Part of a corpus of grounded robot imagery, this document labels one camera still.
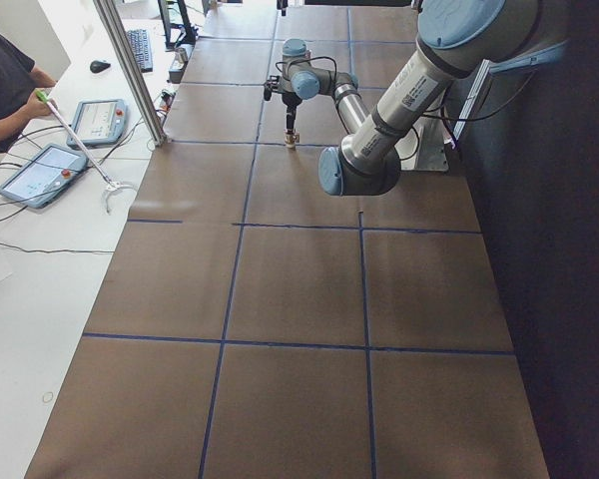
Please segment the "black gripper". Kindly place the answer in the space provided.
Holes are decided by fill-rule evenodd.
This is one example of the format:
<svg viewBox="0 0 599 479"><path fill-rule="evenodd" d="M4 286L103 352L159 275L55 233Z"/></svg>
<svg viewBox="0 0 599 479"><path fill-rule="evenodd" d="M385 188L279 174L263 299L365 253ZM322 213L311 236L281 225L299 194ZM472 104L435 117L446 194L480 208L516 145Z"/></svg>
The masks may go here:
<svg viewBox="0 0 599 479"><path fill-rule="evenodd" d="M295 131L296 108L302 103L302 99L295 93L282 93L283 103L287 106L286 112L286 132L293 133Z"/></svg>

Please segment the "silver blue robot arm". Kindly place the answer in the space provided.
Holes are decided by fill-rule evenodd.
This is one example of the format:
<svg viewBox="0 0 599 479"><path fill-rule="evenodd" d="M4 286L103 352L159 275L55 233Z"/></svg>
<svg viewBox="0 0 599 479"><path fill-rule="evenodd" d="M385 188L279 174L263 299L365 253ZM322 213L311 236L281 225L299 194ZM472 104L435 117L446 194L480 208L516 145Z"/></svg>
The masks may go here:
<svg viewBox="0 0 599 479"><path fill-rule="evenodd" d="M290 111L317 95L333 99L347 131L322 151L318 178L332 196L376 196L400 175L396 144L456 79L484 60L506 60L529 41L542 13L539 1L419 1L415 51L372 110L351 74L317 68L305 41L283 45L281 74L267 88Z"/></svg>

